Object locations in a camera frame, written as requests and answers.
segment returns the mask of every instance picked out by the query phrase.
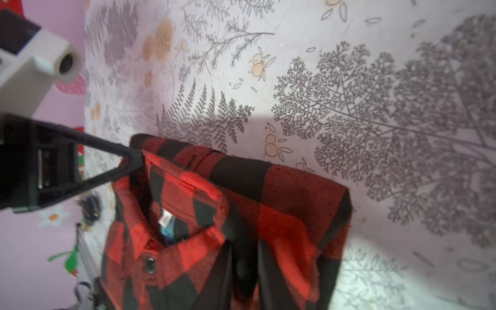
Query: flannel shirt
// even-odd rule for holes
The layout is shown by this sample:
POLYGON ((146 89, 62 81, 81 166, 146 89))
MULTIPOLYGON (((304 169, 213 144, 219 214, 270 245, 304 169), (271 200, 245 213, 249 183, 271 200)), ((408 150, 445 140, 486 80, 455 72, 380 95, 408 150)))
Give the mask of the flannel shirt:
POLYGON ((232 245, 231 307, 257 309, 259 240, 272 250, 296 308, 327 309, 352 213, 346 187, 147 134, 130 146, 142 150, 145 166, 112 183, 116 218, 102 260, 102 287, 116 309, 197 309, 225 241, 232 245), (176 217, 180 239, 169 247, 158 224, 162 208, 176 217))

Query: tablecloth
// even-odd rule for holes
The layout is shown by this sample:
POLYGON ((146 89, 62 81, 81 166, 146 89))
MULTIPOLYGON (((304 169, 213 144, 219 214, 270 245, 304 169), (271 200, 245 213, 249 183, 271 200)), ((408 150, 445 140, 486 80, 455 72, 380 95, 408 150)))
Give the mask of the tablecloth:
MULTIPOLYGON (((86 130, 334 179, 332 309, 496 309, 496 2, 86 0, 86 130)), ((88 175, 119 158, 86 150, 88 175)), ((100 261, 109 185, 86 239, 100 261)))

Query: shirt button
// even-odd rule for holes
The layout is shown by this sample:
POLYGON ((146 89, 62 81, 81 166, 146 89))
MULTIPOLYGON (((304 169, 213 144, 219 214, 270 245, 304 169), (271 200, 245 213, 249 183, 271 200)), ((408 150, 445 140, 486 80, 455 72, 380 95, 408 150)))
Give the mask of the shirt button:
POLYGON ((153 257, 147 256, 145 258, 145 271, 148 273, 155 273, 157 271, 157 262, 153 257))

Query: shirt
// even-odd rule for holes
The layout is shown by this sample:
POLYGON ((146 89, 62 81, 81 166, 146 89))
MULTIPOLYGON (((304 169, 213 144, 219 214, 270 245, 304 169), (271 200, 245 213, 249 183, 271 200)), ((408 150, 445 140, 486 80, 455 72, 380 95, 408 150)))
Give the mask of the shirt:
POLYGON ((102 287, 116 309, 213 308, 212 296, 224 296, 214 278, 226 268, 232 282, 224 298, 233 309, 257 309, 262 241, 287 302, 327 309, 352 213, 346 187, 147 134, 133 136, 130 146, 142 150, 145 165, 112 183, 116 218, 102 260, 102 287), (168 247, 162 209, 175 217, 177 243, 168 247))

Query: white flower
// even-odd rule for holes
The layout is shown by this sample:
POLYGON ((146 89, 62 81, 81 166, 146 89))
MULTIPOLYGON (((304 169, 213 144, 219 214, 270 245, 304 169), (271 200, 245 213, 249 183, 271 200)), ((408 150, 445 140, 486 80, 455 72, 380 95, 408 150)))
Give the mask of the white flower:
POLYGON ((43 221, 41 221, 39 227, 45 227, 48 225, 59 227, 61 225, 62 219, 68 217, 70 213, 65 212, 62 209, 62 206, 58 205, 55 208, 40 211, 38 214, 43 218, 43 221))

